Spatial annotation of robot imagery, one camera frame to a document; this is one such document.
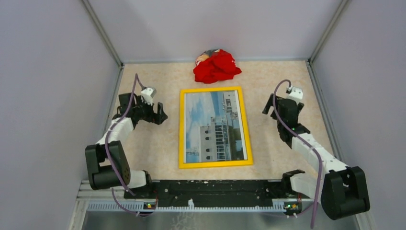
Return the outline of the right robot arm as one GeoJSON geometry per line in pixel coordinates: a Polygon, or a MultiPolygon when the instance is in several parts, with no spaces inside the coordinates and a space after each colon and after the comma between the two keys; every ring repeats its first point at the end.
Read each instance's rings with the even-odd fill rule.
{"type": "Polygon", "coordinates": [[[316,141],[310,130],[298,122],[303,107],[303,103],[272,93],[263,110],[263,114],[276,120],[280,139],[318,173],[316,178],[303,170],[284,173],[282,194],[294,197],[301,193],[313,198],[332,220],[369,211],[365,172],[359,166],[341,162],[316,141]]]}

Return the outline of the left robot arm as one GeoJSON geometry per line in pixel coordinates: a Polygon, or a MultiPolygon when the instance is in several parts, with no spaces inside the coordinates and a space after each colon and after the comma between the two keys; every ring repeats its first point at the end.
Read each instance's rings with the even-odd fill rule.
{"type": "Polygon", "coordinates": [[[168,115],[163,103],[142,93],[124,93],[118,96],[119,106],[103,137],[85,148],[85,159],[90,187],[93,190],[122,186],[126,191],[135,171],[130,169],[123,143],[140,121],[162,124],[168,115]]]}

